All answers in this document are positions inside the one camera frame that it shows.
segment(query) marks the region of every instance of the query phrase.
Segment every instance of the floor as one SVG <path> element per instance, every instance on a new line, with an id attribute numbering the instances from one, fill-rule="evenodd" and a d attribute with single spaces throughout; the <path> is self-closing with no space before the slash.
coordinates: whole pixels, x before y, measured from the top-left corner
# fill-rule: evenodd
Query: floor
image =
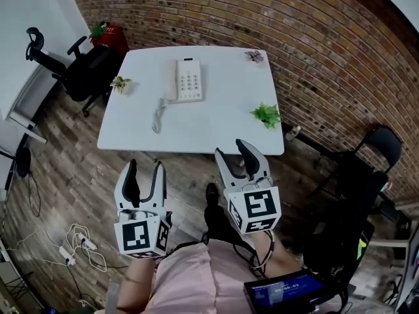
<path id="1" fill-rule="evenodd" d="M 128 264 L 129 260 L 121 256 L 117 249 L 113 229 L 117 221 L 113 189 L 125 164 L 135 158 L 140 189 L 145 196 L 148 195 L 155 167 L 142 152 L 99 150 L 96 142 L 104 106 L 98 101 L 90 111 L 89 118 L 85 118 L 80 109 L 81 104 L 72 102 L 63 92 L 54 94 L 45 107 L 36 130 L 48 139 L 48 143 L 29 143 L 32 152 L 31 170 L 41 198 L 41 214 L 35 218 L 29 208 L 27 177 L 21 179 L 15 176 L 7 202 L 3 233 L 3 241 L 15 248 L 19 240 L 37 230 L 19 244 L 17 251 L 9 253 L 21 272 L 34 271 L 29 280 L 30 285 L 48 305 L 60 311 L 77 306 L 77 290 L 65 266 L 39 260 L 42 258 L 62 262 L 58 248 L 48 241 L 44 230 L 53 243 L 64 245 L 65 233 L 71 224 L 87 226 L 92 241 L 98 245 L 99 252 L 106 257 L 109 266 Z M 213 155 L 157 156 L 167 171 L 168 199 L 165 206 L 173 211 L 170 246 L 199 240 L 206 231 L 203 214 L 206 207 L 206 185 L 216 182 L 221 187 Z M 312 204 L 315 203 L 316 209 L 321 210 L 330 203 L 324 196 L 318 196 L 315 201 L 307 201 L 305 198 L 323 178 L 322 173 L 332 168 L 331 164 L 321 162 L 315 169 L 318 158 L 317 152 L 297 140 L 286 143 L 284 155 L 268 158 L 282 200 L 283 216 L 278 231 L 284 245 L 296 254 L 301 252 L 304 241 L 315 226 L 310 219 Z M 230 159 L 236 165 L 240 162 L 236 156 Z M 39 199 L 32 180 L 30 185 L 32 208 L 36 210 Z M 371 255 L 367 252 L 365 262 L 359 269 L 361 284 L 367 283 L 371 266 L 374 271 L 380 270 L 381 266 L 390 266 L 388 259 L 391 253 L 371 252 Z M 104 305 L 109 282 L 118 283 L 124 269 L 109 269 L 107 273 L 102 273 L 92 268 L 81 253 L 78 252 L 75 259 L 77 263 L 70 269 L 81 292 L 93 297 L 99 305 Z M 385 287 L 388 278 L 390 275 L 386 280 L 379 277 L 371 286 L 373 295 L 383 296 L 380 294 L 382 290 L 377 287 Z"/>

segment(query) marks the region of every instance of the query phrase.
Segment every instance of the black and white marker cube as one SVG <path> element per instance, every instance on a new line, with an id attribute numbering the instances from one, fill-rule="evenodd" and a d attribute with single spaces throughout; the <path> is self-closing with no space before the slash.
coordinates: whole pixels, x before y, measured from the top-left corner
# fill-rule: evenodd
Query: black and white marker cube
<path id="1" fill-rule="evenodd" d="M 278 187 L 230 193 L 228 211 L 242 234 L 273 229 L 281 217 Z"/>
<path id="2" fill-rule="evenodd" d="M 165 256 L 169 229 L 158 215 L 116 223 L 119 251 L 134 258 Z"/>

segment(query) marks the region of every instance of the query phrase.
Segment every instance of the small green plant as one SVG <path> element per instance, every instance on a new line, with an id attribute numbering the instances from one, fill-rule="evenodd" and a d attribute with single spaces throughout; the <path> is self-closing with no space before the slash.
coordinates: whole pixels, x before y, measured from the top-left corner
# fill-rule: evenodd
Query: small green plant
<path id="1" fill-rule="evenodd" d="M 99 37 L 101 37 L 102 35 L 106 34 L 106 24 L 104 26 L 102 26 L 103 23 L 102 22 L 97 22 L 93 29 L 92 29 L 92 33 L 90 34 L 90 38 L 92 39 L 98 39 Z"/>
<path id="2" fill-rule="evenodd" d="M 259 108 L 256 108 L 250 113 L 253 114 L 257 120 L 262 121 L 264 126 L 268 129 L 276 128 L 276 124 L 281 122 L 281 116 L 276 109 L 276 106 L 268 106 L 261 103 Z"/>
<path id="3" fill-rule="evenodd" d="M 120 76 L 117 76 L 113 79 L 111 86 L 113 87 L 114 91 L 123 94 L 125 91 L 125 87 L 128 85 L 130 81 L 131 79 L 124 79 Z"/>

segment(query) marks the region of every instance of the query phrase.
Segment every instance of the screen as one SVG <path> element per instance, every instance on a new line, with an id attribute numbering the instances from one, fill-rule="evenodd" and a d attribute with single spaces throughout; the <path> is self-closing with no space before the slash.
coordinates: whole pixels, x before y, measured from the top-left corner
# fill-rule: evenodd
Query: screen
<path id="1" fill-rule="evenodd" d="M 261 307 L 269 307 L 323 288 L 323 285 L 310 275 L 301 275 L 275 284 L 252 287 L 254 299 Z"/>

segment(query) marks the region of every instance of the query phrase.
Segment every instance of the power strip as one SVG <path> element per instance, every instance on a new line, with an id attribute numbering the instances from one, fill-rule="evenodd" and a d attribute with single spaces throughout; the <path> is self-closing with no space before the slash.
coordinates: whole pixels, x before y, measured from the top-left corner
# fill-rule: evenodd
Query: power strip
<path id="1" fill-rule="evenodd" d="M 98 248 L 98 246 L 96 244 L 94 244 L 92 241 L 90 241 L 82 233 L 78 233 L 77 236 L 86 245 L 86 247 L 89 248 L 90 250 L 96 250 Z"/>
<path id="2" fill-rule="evenodd" d="M 75 258 L 71 257 L 71 255 L 68 253 L 68 251 L 65 250 L 63 247 L 60 247 L 60 254 L 64 257 L 66 262 L 68 260 L 68 265 L 76 264 Z"/>

